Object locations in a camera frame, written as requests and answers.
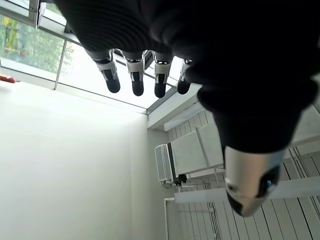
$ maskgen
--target window frame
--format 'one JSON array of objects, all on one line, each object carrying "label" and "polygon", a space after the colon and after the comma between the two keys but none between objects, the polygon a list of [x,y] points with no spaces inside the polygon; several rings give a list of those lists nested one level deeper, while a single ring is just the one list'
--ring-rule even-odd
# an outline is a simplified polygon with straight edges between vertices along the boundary
[{"label": "window frame", "polygon": [[[64,39],[62,54],[60,56],[59,67],[58,67],[58,71],[57,71],[57,75],[56,75],[56,79],[55,79],[55,83],[54,83],[54,90],[56,90],[58,88],[58,84],[63,84],[63,83],[59,83],[59,76],[60,76],[60,72],[61,72],[63,57],[66,52],[67,42],[71,42],[71,43],[74,43],[74,44],[77,44],[80,46],[81,46],[81,43],[80,43],[79,39],[73,33],[69,33],[70,31],[68,31],[68,27],[69,27],[68,22],[66,22],[64,25],[61,23],[61,21],[59,21],[57,19],[48,18],[48,15],[45,13],[46,10],[44,10],[42,12],[42,14],[40,14],[40,16],[38,16],[37,11],[30,11],[30,9],[34,9],[36,6],[39,6],[39,2],[40,2],[39,0],[30,0],[29,1],[29,10],[28,10],[22,6],[19,6],[17,4],[9,2],[9,1],[0,1],[0,14],[3,16],[7,16],[9,18],[15,19],[15,20],[22,22],[24,24],[33,26],[35,28],[37,27],[42,31],[45,31],[49,34],[52,34],[54,36],[57,36],[59,38]],[[126,61],[123,58],[123,56],[115,54],[115,58],[119,64],[124,65],[124,66],[126,65]],[[152,59],[148,59],[148,61],[146,63],[147,64],[146,68],[148,68],[152,62],[153,62]],[[145,72],[144,74],[152,79],[155,79],[155,77],[151,73]],[[143,109],[146,109],[147,115],[150,114],[153,110],[155,110],[158,106],[160,106],[164,101],[166,101],[168,98],[170,98],[173,94],[175,94],[177,92],[178,81],[176,79],[171,79],[169,77],[168,81],[167,81],[167,85],[169,85],[171,88],[166,92],[166,94],[163,98],[159,98],[148,108],[143,107]]]}]

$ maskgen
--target pipe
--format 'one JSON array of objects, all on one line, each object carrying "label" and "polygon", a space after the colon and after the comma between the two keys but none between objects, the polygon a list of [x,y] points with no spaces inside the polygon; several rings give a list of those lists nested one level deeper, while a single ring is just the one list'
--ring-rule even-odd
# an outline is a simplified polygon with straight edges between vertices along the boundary
[{"label": "pipe", "polygon": [[210,207],[210,209],[201,210],[179,210],[179,213],[213,213],[215,210]]},{"label": "pipe", "polygon": [[[301,156],[300,156],[299,150],[296,149],[296,148],[293,149],[293,152],[295,153],[297,160],[295,160],[293,154],[291,153],[290,148],[288,150],[289,150],[290,158],[291,158],[291,161],[293,163],[294,169],[295,169],[295,171],[296,171],[296,173],[298,175],[298,178],[300,178],[300,179],[301,178],[307,178],[308,174],[307,174],[307,171],[305,169],[305,166],[303,165],[303,163],[301,161]],[[313,211],[317,215],[317,220],[320,223],[320,212],[318,210],[317,202],[316,202],[315,198],[312,197],[312,196],[309,196],[308,199],[309,199],[309,202],[310,202],[310,205],[311,205]]]},{"label": "pipe", "polygon": [[169,240],[169,228],[168,228],[168,214],[167,214],[167,203],[174,201],[174,197],[165,198],[164,203],[164,222],[165,222],[165,240]]},{"label": "pipe", "polygon": [[220,186],[219,186],[219,181],[218,181],[218,177],[217,177],[217,169],[214,168],[213,170],[214,170],[214,176],[215,176],[216,186],[217,186],[218,188],[220,188]]},{"label": "pipe", "polygon": [[197,185],[181,185],[181,188],[197,188]]}]

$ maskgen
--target glass pane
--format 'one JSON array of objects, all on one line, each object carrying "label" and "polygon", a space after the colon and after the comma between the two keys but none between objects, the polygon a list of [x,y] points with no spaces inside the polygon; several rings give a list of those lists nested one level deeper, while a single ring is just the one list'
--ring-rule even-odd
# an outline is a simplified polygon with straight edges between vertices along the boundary
[{"label": "glass pane", "polygon": [[59,8],[54,3],[47,3],[45,8],[49,9],[50,11],[52,11],[52,12],[54,12],[56,14],[62,15],[62,13],[60,12]]},{"label": "glass pane", "polygon": [[182,62],[182,58],[179,58],[177,56],[173,57],[169,77],[177,81],[179,80]]},{"label": "glass pane", "polygon": [[64,40],[6,16],[0,15],[0,22],[0,56],[52,73],[55,79]]},{"label": "glass pane", "polygon": [[62,15],[59,8],[54,3],[46,4],[43,16],[64,26],[67,24],[66,18]]},{"label": "glass pane", "polygon": [[29,9],[30,0],[8,0],[8,2],[16,4],[25,9]]},{"label": "glass pane", "polygon": [[68,42],[62,62],[59,76],[59,83],[90,91],[142,108],[150,107],[158,98],[154,94],[155,80],[144,76],[144,93],[142,96],[135,96],[132,91],[132,82],[126,66],[117,63],[117,74],[120,80],[121,89],[117,93],[111,93],[106,81],[95,62],[86,53],[83,47]]}]

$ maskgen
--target green foliage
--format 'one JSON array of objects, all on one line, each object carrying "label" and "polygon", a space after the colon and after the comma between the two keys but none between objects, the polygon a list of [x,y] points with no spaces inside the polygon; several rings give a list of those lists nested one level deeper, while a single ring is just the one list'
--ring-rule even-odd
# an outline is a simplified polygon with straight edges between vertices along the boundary
[{"label": "green foliage", "polygon": [[68,42],[66,45],[64,58],[69,62],[71,62],[73,59],[73,53],[74,53],[73,44],[71,42]]},{"label": "green foliage", "polygon": [[57,73],[64,40],[1,16],[0,55],[51,73]]},{"label": "green foliage", "polygon": [[54,3],[47,3],[46,4],[46,9],[49,9],[52,12],[55,12],[56,14],[62,15],[62,13],[60,12],[59,8]]}]

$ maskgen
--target black fingertip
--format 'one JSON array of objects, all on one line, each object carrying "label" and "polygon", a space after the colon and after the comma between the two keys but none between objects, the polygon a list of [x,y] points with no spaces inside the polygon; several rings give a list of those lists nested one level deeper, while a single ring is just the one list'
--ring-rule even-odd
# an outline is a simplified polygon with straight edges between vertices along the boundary
[{"label": "black fingertip", "polygon": [[156,83],[154,86],[154,94],[161,99],[166,95],[166,85],[164,83]]},{"label": "black fingertip", "polygon": [[189,91],[191,82],[187,82],[187,81],[178,81],[178,93],[183,95],[186,94]]},{"label": "black fingertip", "polygon": [[143,81],[133,81],[132,82],[132,91],[134,95],[141,96],[144,93],[144,82]]},{"label": "black fingertip", "polygon": [[242,204],[237,202],[228,192],[226,192],[227,196],[228,196],[228,200],[229,200],[229,203],[232,207],[232,209],[237,213],[239,214],[240,216],[242,216]]},{"label": "black fingertip", "polygon": [[117,75],[113,75],[111,70],[103,70],[102,75],[106,81],[106,86],[109,91],[113,94],[116,94],[120,91],[120,82]]}]

